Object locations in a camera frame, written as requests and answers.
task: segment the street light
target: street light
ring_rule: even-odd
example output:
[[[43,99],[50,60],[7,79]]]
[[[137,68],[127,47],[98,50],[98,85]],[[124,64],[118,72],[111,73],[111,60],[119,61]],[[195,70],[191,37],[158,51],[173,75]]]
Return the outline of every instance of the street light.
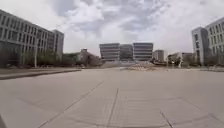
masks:
[[[41,37],[41,30],[37,30],[36,42],[35,42],[35,51],[34,51],[34,68],[37,68],[37,49],[38,49],[38,39]]]

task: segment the paved plaza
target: paved plaza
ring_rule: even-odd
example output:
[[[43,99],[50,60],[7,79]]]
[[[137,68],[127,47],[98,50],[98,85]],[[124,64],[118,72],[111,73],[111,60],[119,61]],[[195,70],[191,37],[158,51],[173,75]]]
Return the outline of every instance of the paved plaza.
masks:
[[[7,128],[224,128],[224,74],[88,69],[0,81]]]

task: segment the cloud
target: cloud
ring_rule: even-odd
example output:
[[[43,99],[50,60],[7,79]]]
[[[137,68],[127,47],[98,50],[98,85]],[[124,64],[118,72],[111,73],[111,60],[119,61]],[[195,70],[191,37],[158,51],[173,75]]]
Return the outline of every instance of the cloud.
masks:
[[[224,16],[223,0],[0,0],[0,8],[65,33],[64,52],[99,54],[99,43],[148,41],[192,51],[191,30]]]

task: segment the curb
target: curb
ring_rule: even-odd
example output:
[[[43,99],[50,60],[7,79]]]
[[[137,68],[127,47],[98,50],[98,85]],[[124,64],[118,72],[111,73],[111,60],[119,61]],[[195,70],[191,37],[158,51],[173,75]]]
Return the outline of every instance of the curb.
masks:
[[[28,74],[17,74],[17,75],[9,75],[9,76],[0,76],[0,80],[8,80],[8,79],[17,79],[17,78],[23,78],[23,77],[35,77],[35,76],[41,76],[41,75],[51,75],[51,74],[59,74],[59,73],[69,73],[69,72],[77,72],[82,71],[80,69],[76,70],[64,70],[64,71],[52,71],[52,72],[33,72]]]

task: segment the office building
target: office building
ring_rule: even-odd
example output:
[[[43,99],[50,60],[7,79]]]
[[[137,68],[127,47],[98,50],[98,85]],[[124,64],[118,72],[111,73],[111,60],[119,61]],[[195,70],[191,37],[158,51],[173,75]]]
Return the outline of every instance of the office building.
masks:
[[[133,58],[135,61],[152,59],[153,43],[133,43]]]
[[[217,56],[224,52],[224,18],[206,27],[199,27],[192,31],[194,52],[198,62],[202,65],[209,56]]]
[[[196,60],[197,62],[204,64],[206,57],[210,54],[208,32],[205,28],[199,27],[192,31],[192,36]]]
[[[164,50],[154,51],[153,58],[155,58],[156,61],[163,62],[164,61]]]
[[[100,54],[103,61],[119,61],[120,60],[120,44],[100,44]]]
[[[34,54],[36,46],[38,54],[52,52],[61,58],[63,44],[63,33],[46,30],[0,10],[0,52],[10,54],[6,61],[11,61],[10,56],[13,53],[18,55],[18,64],[26,64],[27,56]]]
[[[131,44],[120,45],[120,60],[123,61],[133,60],[133,46]]]

